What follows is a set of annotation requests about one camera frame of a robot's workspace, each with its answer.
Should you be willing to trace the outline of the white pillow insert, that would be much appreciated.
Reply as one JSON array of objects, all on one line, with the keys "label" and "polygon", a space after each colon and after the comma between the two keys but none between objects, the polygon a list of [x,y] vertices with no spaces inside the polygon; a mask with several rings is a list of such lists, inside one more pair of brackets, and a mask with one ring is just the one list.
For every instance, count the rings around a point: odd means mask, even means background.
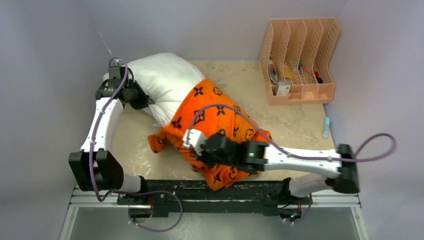
[{"label": "white pillow insert", "polygon": [[139,58],[127,66],[130,77],[154,102],[143,111],[155,119],[155,127],[170,124],[189,92],[206,78],[195,65],[169,52]]}]

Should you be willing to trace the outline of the orange patterned pillowcase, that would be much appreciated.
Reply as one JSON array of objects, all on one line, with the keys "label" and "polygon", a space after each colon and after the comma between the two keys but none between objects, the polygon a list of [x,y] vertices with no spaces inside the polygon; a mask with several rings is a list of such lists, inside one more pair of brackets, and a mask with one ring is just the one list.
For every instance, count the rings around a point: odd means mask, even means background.
[{"label": "orange patterned pillowcase", "polygon": [[[242,115],[222,105],[231,106]],[[167,143],[172,144],[191,164],[192,170],[204,174],[207,185],[213,191],[218,191],[248,177],[249,173],[220,164],[209,167],[196,160],[189,149],[183,148],[184,133],[194,123],[193,129],[201,131],[206,137],[220,133],[238,143],[249,140],[267,142],[271,134],[267,130],[263,131],[264,134],[258,133],[257,123],[248,123],[243,118],[246,115],[238,103],[205,78],[185,96],[171,122],[148,136],[148,143],[154,153],[163,150]]]}]

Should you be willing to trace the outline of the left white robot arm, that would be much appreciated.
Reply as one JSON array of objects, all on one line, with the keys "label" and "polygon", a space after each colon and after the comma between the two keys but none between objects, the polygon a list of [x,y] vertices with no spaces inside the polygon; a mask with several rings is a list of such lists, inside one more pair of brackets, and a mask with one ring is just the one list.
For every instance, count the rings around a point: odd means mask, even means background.
[{"label": "left white robot arm", "polygon": [[146,203],[149,191],[143,178],[127,175],[112,154],[116,125],[126,105],[142,110],[154,101],[135,81],[132,70],[110,66],[108,79],[95,93],[95,114],[85,142],[69,155],[68,163],[79,188],[84,192],[112,190],[128,192],[138,205]]}]

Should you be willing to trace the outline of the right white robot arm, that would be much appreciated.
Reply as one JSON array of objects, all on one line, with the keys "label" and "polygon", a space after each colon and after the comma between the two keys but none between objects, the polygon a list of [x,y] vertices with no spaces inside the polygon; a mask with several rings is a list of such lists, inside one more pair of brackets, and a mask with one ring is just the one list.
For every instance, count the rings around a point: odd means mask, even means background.
[{"label": "right white robot arm", "polygon": [[206,137],[198,130],[191,131],[183,143],[194,150],[195,159],[208,167],[224,165],[252,174],[276,170],[305,172],[304,176],[283,180],[280,196],[288,204],[323,190],[342,194],[360,191],[356,163],[348,145],[306,150],[254,140],[237,143],[221,133]]}]

